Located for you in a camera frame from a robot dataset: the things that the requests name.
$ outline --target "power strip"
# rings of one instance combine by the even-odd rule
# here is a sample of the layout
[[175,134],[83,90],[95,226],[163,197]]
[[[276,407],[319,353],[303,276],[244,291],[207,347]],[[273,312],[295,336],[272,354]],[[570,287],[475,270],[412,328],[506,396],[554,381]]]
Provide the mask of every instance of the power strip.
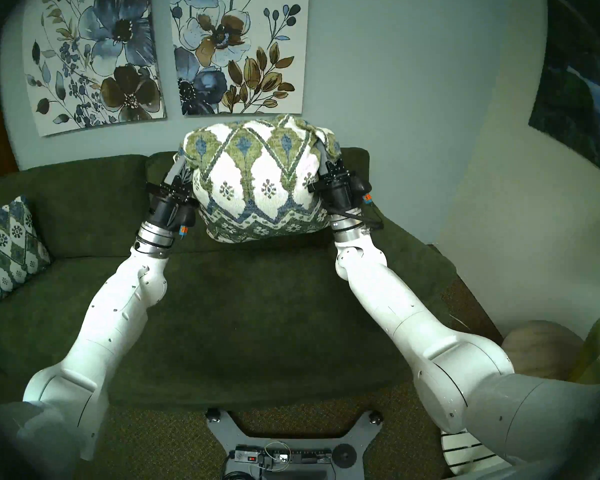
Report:
[[331,450],[294,450],[291,449],[289,455],[288,449],[267,449],[262,447],[249,447],[239,445],[235,448],[234,461],[237,463],[250,463],[252,465],[262,465],[266,459],[273,459],[274,463],[293,465],[329,465],[331,464]]

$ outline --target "white striped object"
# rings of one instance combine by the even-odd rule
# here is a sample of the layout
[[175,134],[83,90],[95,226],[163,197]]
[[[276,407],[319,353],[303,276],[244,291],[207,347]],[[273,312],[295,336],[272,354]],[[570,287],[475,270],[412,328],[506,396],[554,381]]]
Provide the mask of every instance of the white striped object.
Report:
[[502,468],[511,466],[484,447],[467,429],[454,434],[442,432],[441,442],[446,464],[454,475],[465,475],[500,464]]

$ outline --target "dark painting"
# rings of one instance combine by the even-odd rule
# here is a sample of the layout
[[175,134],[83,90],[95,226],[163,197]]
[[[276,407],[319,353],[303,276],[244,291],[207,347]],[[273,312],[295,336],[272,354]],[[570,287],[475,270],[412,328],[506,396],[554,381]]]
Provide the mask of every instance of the dark painting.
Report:
[[546,53],[529,125],[600,169],[600,38],[563,0],[547,0]]

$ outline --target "wooden stool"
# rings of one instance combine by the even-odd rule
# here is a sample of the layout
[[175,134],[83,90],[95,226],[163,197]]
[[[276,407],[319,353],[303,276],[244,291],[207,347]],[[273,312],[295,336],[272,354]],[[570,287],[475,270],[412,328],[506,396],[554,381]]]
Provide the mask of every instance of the wooden stool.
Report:
[[550,321],[530,321],[513,329],[502,343],[513,369],[521,375],[569,380],[584,341]]

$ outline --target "green and white pillow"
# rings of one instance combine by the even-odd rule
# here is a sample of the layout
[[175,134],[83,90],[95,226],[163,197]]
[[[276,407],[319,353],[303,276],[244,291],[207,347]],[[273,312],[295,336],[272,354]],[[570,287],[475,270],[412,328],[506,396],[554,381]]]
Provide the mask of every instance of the green and white pillow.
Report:
[[289,114],[187,134],[181,151],[207,234],[241,243],[328,227],[320,196],[307,189],[318,178],[319,143],[331,162],[340,157],[333,132]]
[[51,264],[38,239],[26,198],[0,208],[0,301]]

